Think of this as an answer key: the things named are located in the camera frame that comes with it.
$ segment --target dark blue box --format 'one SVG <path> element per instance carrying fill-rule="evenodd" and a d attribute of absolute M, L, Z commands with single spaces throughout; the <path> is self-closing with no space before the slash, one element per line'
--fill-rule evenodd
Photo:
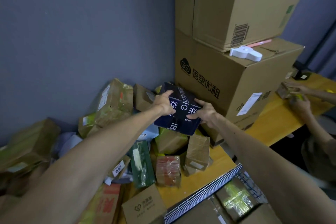
<path fill-rule="evenodd" d="M 174 91 L 174 93 L 169 96 L 169 101 L 176 112 L 174 114 L 161 116 L 154 122 L 154 125 L 192 136 L 198 128 L 201 119 L 190 120 L 186 115 L 195 113 L 197 110 L 202 109 L 202 107 L 195 102 L 195 96 L 192 93 L 181 87 L 165 82 L 161 87 L 160 94 L 167 90 Z"/>

